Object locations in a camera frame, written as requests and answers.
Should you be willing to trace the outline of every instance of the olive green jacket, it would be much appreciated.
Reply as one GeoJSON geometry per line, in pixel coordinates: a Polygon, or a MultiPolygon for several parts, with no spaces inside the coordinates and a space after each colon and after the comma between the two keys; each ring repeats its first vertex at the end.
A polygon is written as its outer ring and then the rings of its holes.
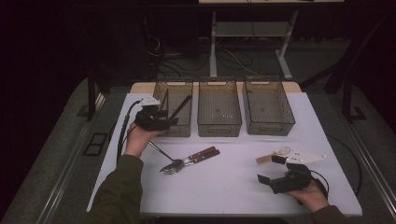
{"type": "MultiPolygon", "coordinates": [[[[93,199],[84,224],[139,223],[143,162],[123,155],[117,168],[102,183],[93,199]]],[[[312,214],[315,224],[347,224],[348,220],[336,206],[327,206],[312,214]]]]}

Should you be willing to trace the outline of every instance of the transparent plastic bin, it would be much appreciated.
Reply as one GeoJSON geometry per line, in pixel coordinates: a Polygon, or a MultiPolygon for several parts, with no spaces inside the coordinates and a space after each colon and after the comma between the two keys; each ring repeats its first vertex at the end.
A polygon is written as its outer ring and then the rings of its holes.
{"type": "MultiPolygon", "coordinates": [[[[192,78],[157,78],[153,97],[163,103],[162,110],[168,110],[168,115],[170,117],[188,96],[192,97],[192,86],[192,78]]],[[[172,125],[170,129],[166,133],[161,134],[161,136],[190,137],[191,101],[192,99],[190,99],[175,116],[175,118],[178,118],[177,125],[172,125]]]]}
{"type": "Polygon", "coordinates": [[[279,77],[246,77],[243,96],[247,133],[289,134],[295,119],[279,77]]]}
{"type": "Polygon", "coordinates": [[[242,125],[234,77],[201,77],[198,99],[201,137],[237,137],[242,125]]]}

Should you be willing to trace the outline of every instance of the person's left hand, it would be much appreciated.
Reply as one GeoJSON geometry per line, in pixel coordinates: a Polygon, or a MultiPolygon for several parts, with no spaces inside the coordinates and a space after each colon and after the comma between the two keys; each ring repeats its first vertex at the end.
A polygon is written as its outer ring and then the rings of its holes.
{"type": "Polygon", "coordinates": [[[153,137],[164,132],[165,131],[145,131],[133,122],[129,126],[127,132],[129,134],[124,154],[140,158],[149,141],[151,141],[153,137]]]}

